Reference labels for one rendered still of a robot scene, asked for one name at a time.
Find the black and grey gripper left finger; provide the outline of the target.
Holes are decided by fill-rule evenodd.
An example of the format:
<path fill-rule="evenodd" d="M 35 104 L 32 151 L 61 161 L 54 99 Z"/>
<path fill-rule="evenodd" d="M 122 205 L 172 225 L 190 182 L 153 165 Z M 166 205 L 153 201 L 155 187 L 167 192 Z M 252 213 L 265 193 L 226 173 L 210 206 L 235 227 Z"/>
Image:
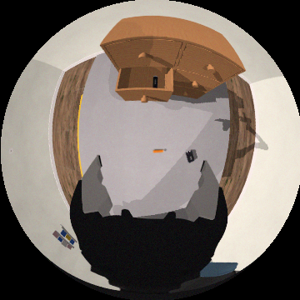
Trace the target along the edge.
<path fill-rule="evenodd" d="M 82 251 L 86 251 L 85 237 L 90 225 L 102 217 L 111 216 L 113 207 L 105 186 L 100 155 L 97 155 L 81 180 L 78 180 L 70 204 L 70 220 Z"/>

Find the brown wooden chest of drawers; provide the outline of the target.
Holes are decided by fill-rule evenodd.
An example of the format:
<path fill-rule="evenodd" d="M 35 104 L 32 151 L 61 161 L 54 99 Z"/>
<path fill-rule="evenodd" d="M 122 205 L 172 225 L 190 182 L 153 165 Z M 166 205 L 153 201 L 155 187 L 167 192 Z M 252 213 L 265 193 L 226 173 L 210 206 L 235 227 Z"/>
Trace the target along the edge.
<path fill-rule="evenodd" d="M 118 67 L 118 65 L 113 60 L 109 51 L 106 49 L 106 45 L 110 43 L 116 43 L 120 41 L 130 40 L 130 39 L 139 39 L 139 38 L 162 38 L 162 39 L 171 39 L 176 41 L 181 41 L 182 45 L 177 55 L 176 62 L 174 67 L 167 66 L 156 66 L 156 65 L 140 65 L 140 66 L 128 66 L 128 67 Z M 197 45 L 202 48 L 210 50 L 230 62 L 234 63 L 242 69 L 242 71 L 232 75 L 224 81 L 219 81 L 216 78 L 209 77 L 205 74 L 194 72 L 191 70 L 178 68 L 179 60 L 183 54 L 183 50 L 187 43 Z M 228 40 L 220 33 L 210 27 L 203 26 L 202 24 L 188 21 L 185 19 L 177 17 L 165 17 L 165 16 L 139 16 L 139 17 L 127 17 L 120 20 L 112 30 L 107 34 L 107 36 L 102 40 L 100 47 L 107 54 L 111 60 L 114 67 L 119 72 L 120 68 L 132 68 L 132 67 L 162 67 L 162 68 L 172 68 L 173 75 L 176 69 L 181 69 L 193 73 L 198 73 L 203 76 L 215 79 L 220 83 L 215 87 L 212 87 L 208 93 L 217 86 L 225 83 L 227 80 L 236 77 L 238 74 L 246 71 L 243 66 L 242 61 L 239 56 L 233 49 L 232 45 Z M 202 94 L 202 95 L 204 95 Z M 201 95 L 201 96 L 202 96 Z M 200 98 L 197 97 L 196 99 Z"/>

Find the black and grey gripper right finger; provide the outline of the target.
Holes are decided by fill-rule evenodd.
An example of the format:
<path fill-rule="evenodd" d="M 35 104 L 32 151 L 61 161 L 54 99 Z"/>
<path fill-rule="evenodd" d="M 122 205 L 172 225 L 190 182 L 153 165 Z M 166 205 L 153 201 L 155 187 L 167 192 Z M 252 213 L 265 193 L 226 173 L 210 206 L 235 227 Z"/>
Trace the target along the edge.
<path fill-rule="evenodd" d="M 185 210 L 187 220 L 198 224 L 206 232 L 209 240 L 207 258 L 212 258 L 228 224 L 228 208 L 223 188 L 207 160 L 203 161 L 200 172 L 199 189 L 194 191 Z"/>

